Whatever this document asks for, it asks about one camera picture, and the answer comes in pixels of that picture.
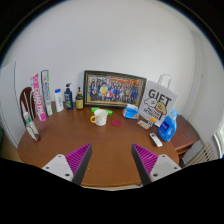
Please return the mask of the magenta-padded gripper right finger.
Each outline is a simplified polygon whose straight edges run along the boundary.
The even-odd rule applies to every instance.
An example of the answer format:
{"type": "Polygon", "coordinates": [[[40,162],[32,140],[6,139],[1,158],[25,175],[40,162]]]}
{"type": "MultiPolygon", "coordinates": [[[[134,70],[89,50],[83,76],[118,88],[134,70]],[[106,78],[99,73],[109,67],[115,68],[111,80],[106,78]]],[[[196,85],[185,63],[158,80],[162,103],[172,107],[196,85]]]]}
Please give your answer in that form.
{"type": "Polygon", "coordinates": [[[156,155],[137,144],[132,145],[131,153],[143,186],[180,170],[166,154],[156,155]]]}

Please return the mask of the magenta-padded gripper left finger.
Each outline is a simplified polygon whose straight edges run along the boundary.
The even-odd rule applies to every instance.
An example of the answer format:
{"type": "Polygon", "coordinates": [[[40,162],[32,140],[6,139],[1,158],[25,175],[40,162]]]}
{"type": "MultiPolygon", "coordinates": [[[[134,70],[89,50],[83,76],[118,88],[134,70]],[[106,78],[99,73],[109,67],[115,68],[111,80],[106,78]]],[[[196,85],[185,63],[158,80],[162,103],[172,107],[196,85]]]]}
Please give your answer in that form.
{"type": "Polygon", "coordinates": [[[67,155],[56,155],[43,167],[43,170],[81,185],[91,154],[92,144],[89,143],[67,155]]]}

